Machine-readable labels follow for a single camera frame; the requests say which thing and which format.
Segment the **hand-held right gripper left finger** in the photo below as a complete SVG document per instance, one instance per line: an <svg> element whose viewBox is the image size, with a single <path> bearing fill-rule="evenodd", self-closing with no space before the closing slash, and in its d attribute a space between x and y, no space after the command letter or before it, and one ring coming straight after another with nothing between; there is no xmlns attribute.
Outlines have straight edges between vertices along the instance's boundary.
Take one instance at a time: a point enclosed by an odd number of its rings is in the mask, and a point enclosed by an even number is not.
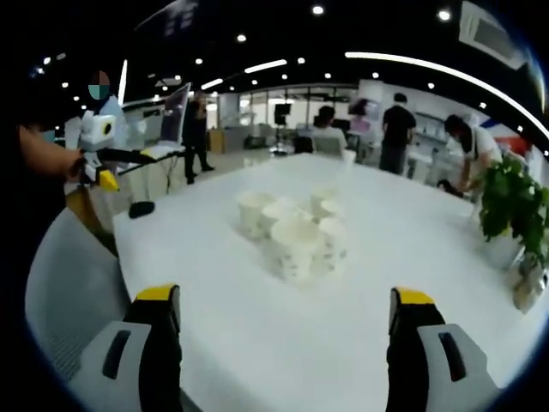
<svg viewBox="0 0 549 412"><path fill-rule="evenodd" d="M142 290L83 350L70 390L86 411L181 411L179 286Z"/></svg>

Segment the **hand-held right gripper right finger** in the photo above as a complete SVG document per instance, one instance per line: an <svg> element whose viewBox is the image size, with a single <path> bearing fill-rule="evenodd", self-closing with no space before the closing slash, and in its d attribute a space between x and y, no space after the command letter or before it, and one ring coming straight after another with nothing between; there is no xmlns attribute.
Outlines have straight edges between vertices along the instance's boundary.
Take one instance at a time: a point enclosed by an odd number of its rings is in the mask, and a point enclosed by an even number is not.
<svg viewBox="0 0 549 412"><path fill-rule="evenodd" d="M500 389L480 346L418 290L391 289L388 411L486 411Z"/></svg>

